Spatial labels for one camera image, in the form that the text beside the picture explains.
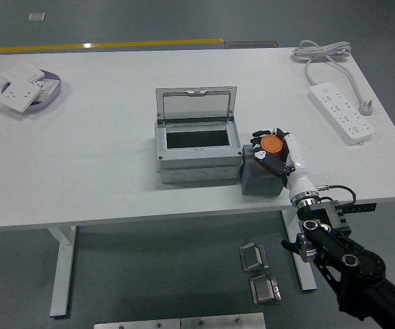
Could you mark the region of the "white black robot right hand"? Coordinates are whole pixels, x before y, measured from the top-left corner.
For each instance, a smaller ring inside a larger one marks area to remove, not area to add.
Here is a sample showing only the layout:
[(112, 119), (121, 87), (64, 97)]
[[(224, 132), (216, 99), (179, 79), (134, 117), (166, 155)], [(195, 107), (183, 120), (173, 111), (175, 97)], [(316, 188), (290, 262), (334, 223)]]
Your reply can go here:
[(291, 204), (300, 209), (319, 202), (319, 192), (308, 177), (305, 159), (296, 137), (279, 128), (253, 132), (255, 162), (283, 180)]

